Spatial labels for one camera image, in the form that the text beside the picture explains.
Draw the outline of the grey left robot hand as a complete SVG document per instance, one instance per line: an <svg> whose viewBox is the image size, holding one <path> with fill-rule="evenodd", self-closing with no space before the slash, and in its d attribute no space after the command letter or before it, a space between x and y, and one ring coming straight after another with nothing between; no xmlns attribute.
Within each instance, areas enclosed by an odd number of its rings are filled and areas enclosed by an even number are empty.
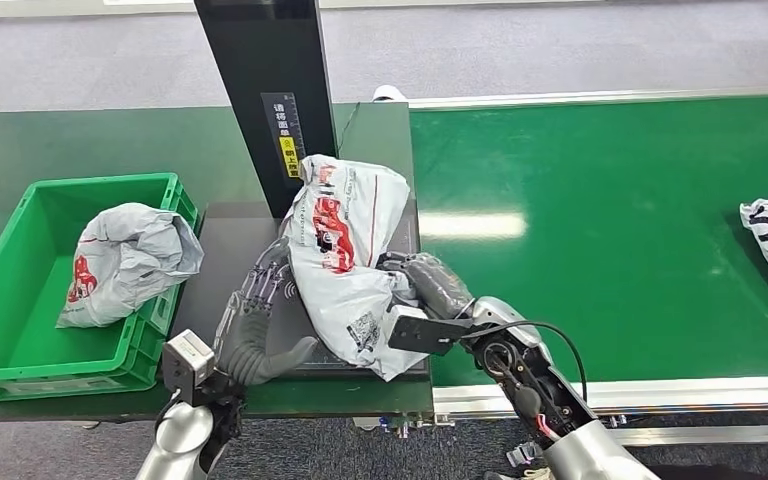
<svg viewBox="0 0 768 480"><path fill-rule="evenodd" d="M305 336L288 351L269 353L267 336L273 299L290 268L289 239L281 236L257 257L242 285L234 290L216 330L217 366L235 383L264 384L305 363L319 340Z"/></svg>

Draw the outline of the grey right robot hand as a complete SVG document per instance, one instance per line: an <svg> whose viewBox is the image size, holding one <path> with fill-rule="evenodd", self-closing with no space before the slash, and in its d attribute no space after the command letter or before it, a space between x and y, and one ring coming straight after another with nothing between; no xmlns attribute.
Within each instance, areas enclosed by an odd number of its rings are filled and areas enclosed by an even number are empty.
<svg viewBox="0 0 768 480"><path fill-rule="evenodd" d="M471 315L475 297L465 283L440 259L426 252L382 254L376 267L402 273L429 317L464 319Z"/></svg>

